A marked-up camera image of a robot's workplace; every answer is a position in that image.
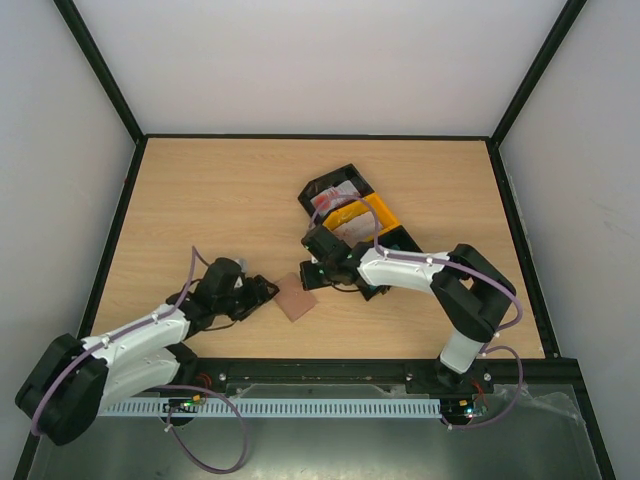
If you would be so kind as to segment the pink card holder wallet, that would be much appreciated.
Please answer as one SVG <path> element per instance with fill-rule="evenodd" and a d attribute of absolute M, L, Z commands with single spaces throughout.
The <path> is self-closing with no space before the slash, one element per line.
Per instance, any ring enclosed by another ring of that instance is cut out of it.
<path fill-rule="evenodd" d="M 303 288 L 299 276 L 287 273 L 276 282 L 279 292 L 274 300 L 290 322 L 296 322 L 318 303 L 316 297 Z"/>

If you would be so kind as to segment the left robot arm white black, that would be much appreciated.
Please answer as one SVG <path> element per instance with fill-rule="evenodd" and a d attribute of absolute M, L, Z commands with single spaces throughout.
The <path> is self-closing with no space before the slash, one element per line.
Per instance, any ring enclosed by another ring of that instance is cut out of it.
<path fill-rule="evenodd" d="M 15 404 L 31 419 L 33 434 L 65 445 L 116 403 L 149 389 L 191 383 L 197 356 L 186 340 L 211 331 L 219 316 L 245 320 L 278 292 L 265 277 L 249 276 L 240 262 L 220 257 L 202 278 L 189 276 L 179 292 L 138 320 L 101 335 L 54 339 Z"/>

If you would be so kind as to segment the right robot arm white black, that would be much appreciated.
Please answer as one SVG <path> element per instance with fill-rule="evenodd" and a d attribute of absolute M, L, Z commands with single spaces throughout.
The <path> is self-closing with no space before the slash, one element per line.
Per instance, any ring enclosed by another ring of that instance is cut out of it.
<path fill-rule="evenodd" d="M 321 257 L 300 264 L 303 288 L 355 285 L 361 291 L 392 287 L 435 296 L 453 331 L 439 354 L 436 379 L 445 390 L 460 390 L 471 379 L 471 365 L 503 329 L 520 321 L 523 307 L 515 287 L 477 250 L 459 244 L 451 252 L 393 250 L 340 241 Z"/>

